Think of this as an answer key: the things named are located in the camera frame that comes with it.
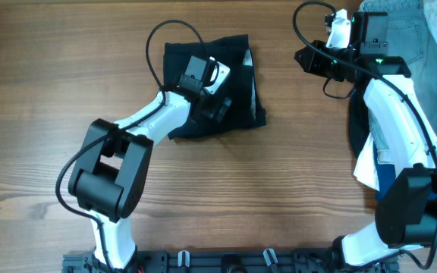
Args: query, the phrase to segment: blue jeans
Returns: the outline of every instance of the blue jeans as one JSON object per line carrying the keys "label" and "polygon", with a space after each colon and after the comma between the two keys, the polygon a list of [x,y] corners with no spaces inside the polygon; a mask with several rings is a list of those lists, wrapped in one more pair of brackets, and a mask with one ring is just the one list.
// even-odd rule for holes
{"label": "blue jeans", "polygon": [[[412,73],[414,91],[437,136],[437,45],[423,12],[423,0],[365,0],[360,11],[388,13],[388,55],[401,56]],[[370,132],[377,147],[379,164],[391,164],[384,135],[372,112]]]}

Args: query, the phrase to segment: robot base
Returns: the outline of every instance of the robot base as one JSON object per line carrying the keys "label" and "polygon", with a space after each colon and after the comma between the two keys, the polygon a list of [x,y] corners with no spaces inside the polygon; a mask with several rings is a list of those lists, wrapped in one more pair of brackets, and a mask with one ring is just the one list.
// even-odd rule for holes
{"label": "robot base", "polygon": [[[327,249],[297,249],[276,252],[277,264],[267,266],[263,253],[191,253],[189,267],[178,267],[178,253],[166,251],[135,252],[124,273],[337,273],[326,268],[318,257]],[[62,273],[108,273],[93,253],[64,255]],[[379,263],[358,273],[399,273],[397,258]]]}

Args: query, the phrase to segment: folded black garment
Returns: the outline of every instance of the folded black garment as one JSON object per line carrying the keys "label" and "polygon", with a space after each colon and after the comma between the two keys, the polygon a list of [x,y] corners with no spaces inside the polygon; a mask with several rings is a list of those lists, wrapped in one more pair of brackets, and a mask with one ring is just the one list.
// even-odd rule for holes
{"label": "folded black garment", "polygon": [[[175,137],[194,139],[233,129],[247,129],[266,125],[266,110],[261,106],[257,95],[252,52],[247,35],[231,36],[205,44],[207,53],[217,61],[227,65],[231,72],[213,96],[219,105],[230,98],[232,103],[221,122],[197,115],[184,126],[168,134]],[[191,56],[207,59],[199,43],[165,44],[163,66],[164,84],[178,84],[178,79],[187,69]]]}
{"label": "folded black garment", "polygon": [[348,115],[348,139],[355,158],[358,158],[370,133],[369,109],[359,92],[353,93],[350,97],[348,111],[350,113]]}

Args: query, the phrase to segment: wooden table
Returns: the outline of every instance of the wooden table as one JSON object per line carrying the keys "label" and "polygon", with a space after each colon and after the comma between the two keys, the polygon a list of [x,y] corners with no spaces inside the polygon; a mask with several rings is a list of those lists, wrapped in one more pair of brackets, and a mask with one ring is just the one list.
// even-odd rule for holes
{"label": "wooden table", "polygon": [[[150,30],[171,18],[193,24],[206,41],[249,34],[268,125],[159,144],[132,214],[139,249],[327,247],[370,223],[375,193],[352,176],[348,101],[324,96],[324,79],[293,59],[304,47],[291,26],[298,5],[0,5],[0,271],[57,272],[63,254],[94,247],[89,221],[58,204],[55,179],[90,122],[127,117],[156,95],[144,46]],[[350,11],[358,5],[335,2]],[[327,39],[325,12],[300,15],[308,39]],[[159,75],[164,43],[195,39],[178,25],[157,32],[151,59]],[[401,267],[419,271],[408,258]]]}

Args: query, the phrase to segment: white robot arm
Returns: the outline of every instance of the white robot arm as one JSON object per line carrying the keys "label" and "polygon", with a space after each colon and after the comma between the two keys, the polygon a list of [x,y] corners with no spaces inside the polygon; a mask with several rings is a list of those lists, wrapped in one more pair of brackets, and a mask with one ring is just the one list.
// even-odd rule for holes
{"label": "white robot arm", "polygon": [[[311,4],[318,2],[302,4],[295,16],[304,5]],[[322,5],[334,10],[328,4]],[[347,12],[340,10],[336,16],[327,15],[325,23],[331,27],[328,42],[314,41],[298,51],[295,59],[307,73],[354,83],[354,88],[380,124],[396,172],[394,184],[376,210],[376,220],[354,234],[339,237],[333,244],[341,257],[334,262],[335,267],[355,271],[369,267],[374,261],[395,256],[400,249],[413,250],[432,245],[437,230],[437,214],[432,211],[437,210],[437,201],[429,200],[428,196],[432,190],[437,190],[432,159],[433,156],[437,158],[437,136],[417,101],[404,60],[386,56],[387,14],[359,12],[354,13],[350,21]],[[294,27],[299,38],[305,41],[295,23]],[[400,96],[383,80],[372,78],[354,67],[381,75],[405,96]],[[435,155],[429,154],[420,121],[405,99],[412,103],[426,127]]]}
{"label": "white robot arm", "polygon": [[[207,73],[207,69],[212,69],[212,73]],[[126,268],[137,250],[131,235],[129,216],[143,191],[152,146],[156,146],[174,129],[183,126],[194,111],[200,113],[204,110],[198,106],[201,105],[200,102],[214,96],[229,74],[230,68],[214,58],[210,58],[207,63],[192,56],[176,90],[159,92],[151,103],[136,114],[116,121],[115,125],[118,128],[128,127],[156,109],[157,112],[136,127],[127,129],[121,140],[104,143],[97,147],[94,154],[91,149],[77,160],[69,180],[69,192],[77,197],[80,207],[87,209],[102,223],[101,231],[104,233],[108,260],[114,269]],[[209,80],[211,84],[206,86],[204,83],[208,77],[214,80]],[[214,109],[206,109],[207,116],[216,120],[222,118],[227,107],[228,105],[214,107],[215,115]],[[87,133],[84,145],[108,130],[116,130],[114,127],[106,121],[94,122]],[[106,155],[106,149],[110,148],[113,148],[114,152]],[[100,163],[101,155],[123,157],[121,169],[117,170]],[[94,256],[105,265],[101,231],[95,221],[92,221],[92,224],[96,238]]]}

